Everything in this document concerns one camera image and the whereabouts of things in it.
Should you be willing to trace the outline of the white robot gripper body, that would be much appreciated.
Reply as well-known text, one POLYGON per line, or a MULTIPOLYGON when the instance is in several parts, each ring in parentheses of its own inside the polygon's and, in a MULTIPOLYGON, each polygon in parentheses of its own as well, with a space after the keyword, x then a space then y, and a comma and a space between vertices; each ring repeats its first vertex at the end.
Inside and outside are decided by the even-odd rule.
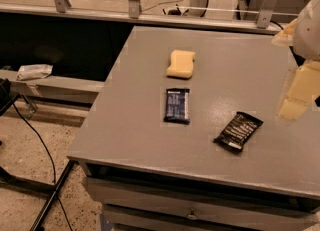
POLYGON ((299 13, 293 35, 294 52, 320 60, 320 0, 310 0, 299 13))

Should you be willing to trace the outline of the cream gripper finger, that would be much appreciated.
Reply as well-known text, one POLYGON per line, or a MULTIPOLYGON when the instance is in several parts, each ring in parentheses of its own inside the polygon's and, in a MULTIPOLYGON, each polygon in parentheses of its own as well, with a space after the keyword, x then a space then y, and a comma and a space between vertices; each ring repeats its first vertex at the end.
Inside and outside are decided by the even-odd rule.
POLYGON ((296 19, 292 20, 284 29, 272 38, 271 43, 276 46, 292 46, 296 23, 296 19))
POLYGON ((297 120, 311 102, 320 96, 320 62, 307 60, 300 66, 282 101, 279 115, 287 120, 297 120))

